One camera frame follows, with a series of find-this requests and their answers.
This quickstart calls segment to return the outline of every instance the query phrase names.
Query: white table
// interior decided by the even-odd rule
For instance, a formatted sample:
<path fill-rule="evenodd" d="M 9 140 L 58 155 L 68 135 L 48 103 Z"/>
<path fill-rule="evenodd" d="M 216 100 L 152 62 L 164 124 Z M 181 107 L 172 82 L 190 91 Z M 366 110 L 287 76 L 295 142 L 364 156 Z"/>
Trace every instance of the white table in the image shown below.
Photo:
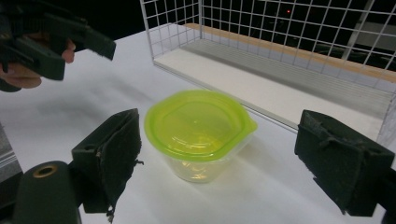
<path fill-rule="evenodd" d="M 197 89 L 152 64 L 145 33 L 118 41 L 113 62 L 83 50 L 65 80 L 36 89 L 0 92 L 0 120 L 23 171 L 45 161 L 70 162 L 71 149 L 111 115 L 138 108 L 143 142 L 116 209 L 119 223 L 380 223 L 341 214 L 294 155 L 296 134 L 255 114 L 259 128 L 228 169 L 208 184 L 176 177 L 143 129 L 148 109 L 182 90 Z M 84 224 L 107 223 L 85 214 Z"/>

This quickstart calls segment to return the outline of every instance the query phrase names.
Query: clear plastic container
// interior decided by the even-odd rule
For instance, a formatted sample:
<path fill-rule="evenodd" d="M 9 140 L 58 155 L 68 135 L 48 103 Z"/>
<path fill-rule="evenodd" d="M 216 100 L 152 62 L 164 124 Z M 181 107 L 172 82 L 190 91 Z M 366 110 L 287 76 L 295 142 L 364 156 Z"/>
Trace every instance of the clear plastic container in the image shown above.
<path fill-rule="evenodd" d="M 191 182 L 216 178 L 257 129 L 231 97 L 206 90 L 181 91 L 147 113 L 148 140 L 176 175 Z"/>

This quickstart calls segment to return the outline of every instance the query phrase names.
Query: human hand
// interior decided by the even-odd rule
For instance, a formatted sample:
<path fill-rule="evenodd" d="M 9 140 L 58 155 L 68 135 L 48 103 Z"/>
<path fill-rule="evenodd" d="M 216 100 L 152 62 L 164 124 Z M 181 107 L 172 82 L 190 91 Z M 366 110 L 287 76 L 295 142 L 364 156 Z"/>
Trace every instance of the human hand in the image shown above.
<path fill-rule="evenodd" d="M 43 34 L 29 35 L 30 38 L 37 41 L 38 43 L 47 46 L 48 36 Z M 66 49 L 62 53 L 62 58 L 66 63 L 72 63 L 74 61 L 76 45 L 70 39 L 66 42 Z M 25 89 L 31 89 L 41 84 L 41 76 L 20 63 L 9 63 L 8 72 L 3 71 L 3 66 L 0 64 L 0 78 L 6 83 Z"/>

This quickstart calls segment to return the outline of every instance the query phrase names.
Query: wire rack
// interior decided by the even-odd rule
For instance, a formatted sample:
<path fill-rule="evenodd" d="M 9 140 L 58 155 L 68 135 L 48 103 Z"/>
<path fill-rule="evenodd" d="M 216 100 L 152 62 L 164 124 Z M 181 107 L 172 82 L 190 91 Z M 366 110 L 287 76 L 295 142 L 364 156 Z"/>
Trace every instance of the wire rack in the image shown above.
<path fill-rule="evenodd" d="M 206 40 L 390 94 L 378 141 L 396 130 L 396 2 L 141 0 L 153 60 Z"/>

